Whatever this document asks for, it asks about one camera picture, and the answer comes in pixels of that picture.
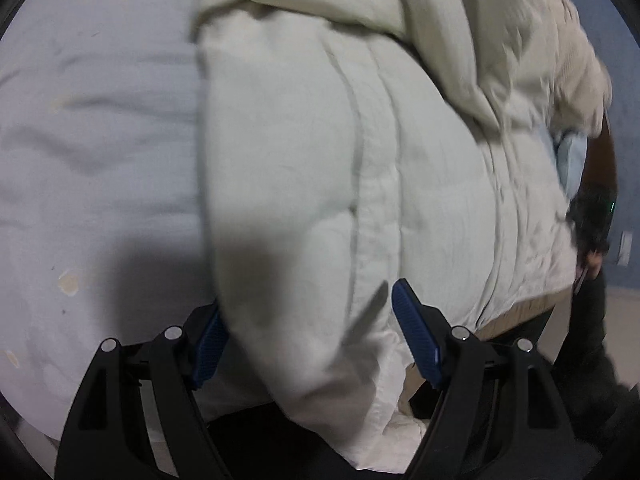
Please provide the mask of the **right hand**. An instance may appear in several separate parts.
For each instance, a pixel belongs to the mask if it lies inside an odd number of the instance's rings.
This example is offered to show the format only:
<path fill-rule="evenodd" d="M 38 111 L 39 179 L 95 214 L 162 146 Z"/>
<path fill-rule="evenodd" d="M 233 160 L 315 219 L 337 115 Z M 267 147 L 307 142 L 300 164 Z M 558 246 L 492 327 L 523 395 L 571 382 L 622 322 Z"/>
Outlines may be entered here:
<path fill-rule="evenodd" d="M 594 280 L 602 269 L 603 252 L 587 252 L 578 260 L 574 293 L 577 294 L 586 281 Z"/>

